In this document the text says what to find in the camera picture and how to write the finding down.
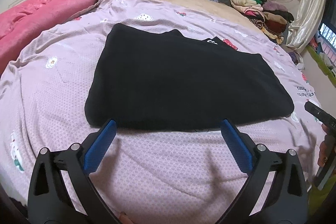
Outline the person's left hand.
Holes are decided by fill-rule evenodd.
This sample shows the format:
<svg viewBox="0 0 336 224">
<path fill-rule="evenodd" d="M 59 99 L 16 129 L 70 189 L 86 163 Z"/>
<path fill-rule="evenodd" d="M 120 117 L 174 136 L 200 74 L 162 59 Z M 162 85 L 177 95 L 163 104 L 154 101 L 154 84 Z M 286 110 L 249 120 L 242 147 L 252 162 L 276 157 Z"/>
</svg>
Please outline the person's left hand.
<svg viewBox="0 0 336 224">
<path fill-rule="evenodd" d="M 122 224 L 134 224 L 134 222 L 123 211 L 120 213 L 118 219 Z"/>
</svg>

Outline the person's right hand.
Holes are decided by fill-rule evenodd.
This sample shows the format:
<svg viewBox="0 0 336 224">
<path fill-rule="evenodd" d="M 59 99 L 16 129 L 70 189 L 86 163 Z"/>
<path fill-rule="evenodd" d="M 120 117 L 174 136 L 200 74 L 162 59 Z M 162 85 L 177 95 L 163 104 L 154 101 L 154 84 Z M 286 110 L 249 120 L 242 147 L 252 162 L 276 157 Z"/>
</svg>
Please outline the person's right hand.
<svg viewBox="0 0 336 224">
<path fill-rule="evenodd" d="M 335 134 L 335 130 L 328 128 L 325 124 L 321 125 L 323 131 L 325 132 L 325 138 L 319 146 L 319 156 L 317 164 L 319 167 L 324 167 L 329 157 L 329 149 L 327 144 L 327 136 Z"/>
</svg>

